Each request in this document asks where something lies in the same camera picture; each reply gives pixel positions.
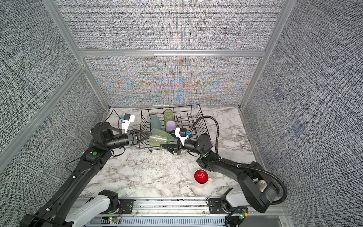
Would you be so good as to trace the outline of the teal translucent cup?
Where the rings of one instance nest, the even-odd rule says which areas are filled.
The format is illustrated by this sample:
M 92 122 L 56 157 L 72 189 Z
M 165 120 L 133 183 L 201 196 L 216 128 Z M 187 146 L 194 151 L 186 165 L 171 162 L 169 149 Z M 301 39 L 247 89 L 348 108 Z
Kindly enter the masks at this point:
M 153 115 L 150 118 L 150 127 L 151 129 L 158 129 L 158 130 L 162 128 L 161 121 L 157 116 Z

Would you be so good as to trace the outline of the black wire dish rack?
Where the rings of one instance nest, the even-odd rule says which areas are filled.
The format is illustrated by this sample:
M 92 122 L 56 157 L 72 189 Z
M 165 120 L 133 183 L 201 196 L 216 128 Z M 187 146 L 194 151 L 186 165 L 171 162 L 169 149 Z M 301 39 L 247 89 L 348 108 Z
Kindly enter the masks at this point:
M 151 131 L 151 118 L 155 116 L 158 117 L 161 123 L 161 130 L 165 131 L 166 123 L 164 123 L 164 112 L 167 109 L 170 109 L 172 111 L 177 127 L 186 128 L 189 131 L 192 129 L 195 121 L 203 116 L 203 112 L 200 105 L 143 109 L 141 111 L 141 117 L 140 117 L 141 120 L 140 130 Z M 205 119 L 199 121 L 195 126 L 195 128 L 193 129 L 192 139 L 196 140 L 202 134 L 209 134 Z M 150 152 L 154 150 L 163 149 L 160 146 L 159 147 L 151 146 L 149 143 L 149 139 L 146 139 L 145 141 L 141 142 L 139 144 L 139 148 L 148 149 Z

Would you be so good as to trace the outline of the lilac plastic cup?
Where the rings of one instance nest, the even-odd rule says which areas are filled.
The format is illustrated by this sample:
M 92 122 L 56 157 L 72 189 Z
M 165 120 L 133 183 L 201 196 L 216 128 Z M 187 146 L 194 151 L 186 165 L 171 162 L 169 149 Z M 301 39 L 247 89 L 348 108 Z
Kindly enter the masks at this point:
M 176 128 L 177 128 L 177 125 L 176 125 L 175 121 L 168 121 L 165 125 L 166 131 L 175 131 Z

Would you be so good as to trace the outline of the tall green glass cup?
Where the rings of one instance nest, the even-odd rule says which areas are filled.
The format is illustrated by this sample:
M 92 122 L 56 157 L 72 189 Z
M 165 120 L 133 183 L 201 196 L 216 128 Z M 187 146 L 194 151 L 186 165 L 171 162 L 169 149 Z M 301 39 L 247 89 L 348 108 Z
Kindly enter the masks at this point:
M 164 125 L 166 126 L 170 121 L 175 121 L 174 112 L 172 109 L 166 109 L 164 110 Z

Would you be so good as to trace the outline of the red and white cup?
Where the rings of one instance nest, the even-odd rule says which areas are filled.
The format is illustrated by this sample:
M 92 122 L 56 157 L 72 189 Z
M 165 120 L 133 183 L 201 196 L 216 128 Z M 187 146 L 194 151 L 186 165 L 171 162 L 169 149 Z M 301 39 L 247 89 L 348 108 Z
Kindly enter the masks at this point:
M 204 186 L 209 181 L 209 174 L 204 169 L 198 169 L 193 174 L 194 183 L 196 186 Z

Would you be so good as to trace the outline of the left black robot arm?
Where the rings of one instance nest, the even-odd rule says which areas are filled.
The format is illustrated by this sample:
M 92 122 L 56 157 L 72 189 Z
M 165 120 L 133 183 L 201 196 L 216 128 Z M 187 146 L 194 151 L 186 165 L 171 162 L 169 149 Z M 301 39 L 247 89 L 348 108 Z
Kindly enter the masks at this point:
M 78 164 L 65 183 L 34 215 L 25 215 L 20 226 L 74 227 L 80 224 L 80 221 L 70 219 L 67 215 L 87 184 L 105 166 L 112 151 L 115 148 L 137 145 L 151 135 L 151 132 L 141 130 L 123 133 L 106 121 L 96 124 L 90 133 L 92 141 L 89 148 L 77 158 Z

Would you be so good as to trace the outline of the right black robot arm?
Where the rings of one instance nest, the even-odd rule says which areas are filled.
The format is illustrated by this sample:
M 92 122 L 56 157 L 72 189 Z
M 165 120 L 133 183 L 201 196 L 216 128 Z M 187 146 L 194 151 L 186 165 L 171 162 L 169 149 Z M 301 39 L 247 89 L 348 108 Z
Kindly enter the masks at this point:
M 199 155 L 196 162 L 200 168 L 217 172 L 235 180 L 241 190 L 232 192 L 229 189 L 220 198 L 220 206 L 226 212 L 232 212 L 240 206 L 251 206 L 260 213 L 265 213 L 269 206 L 277 205 L 287 198 L 287 187 L 272 173 L 267 172 L 257 163 L 241 164 L 224 159 L 212 151 L 208 134 L 202 134 L 196 140 L 187 139 L 184 143 L 178 139 L 176 144 L 162 144 L 172 154 L 181 150 Z

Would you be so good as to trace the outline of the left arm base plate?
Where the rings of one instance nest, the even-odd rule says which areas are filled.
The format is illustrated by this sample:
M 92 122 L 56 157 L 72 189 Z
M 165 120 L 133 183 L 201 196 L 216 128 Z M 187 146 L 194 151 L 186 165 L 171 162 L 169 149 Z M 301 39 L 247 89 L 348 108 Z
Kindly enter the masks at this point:
M 134 199 L 112 199 L 110 201 L 108 214 L 131 214 L 134 207 Z

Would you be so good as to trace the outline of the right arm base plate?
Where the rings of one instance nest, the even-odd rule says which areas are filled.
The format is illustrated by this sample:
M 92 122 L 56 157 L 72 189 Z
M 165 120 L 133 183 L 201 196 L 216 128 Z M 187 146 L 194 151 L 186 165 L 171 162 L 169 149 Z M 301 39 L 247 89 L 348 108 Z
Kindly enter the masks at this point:
M 210 214 L 228 214 L 229 206 L 225 200 L 220 198 L 207 198 L 206 199 L 207 206 L 209 208 Z

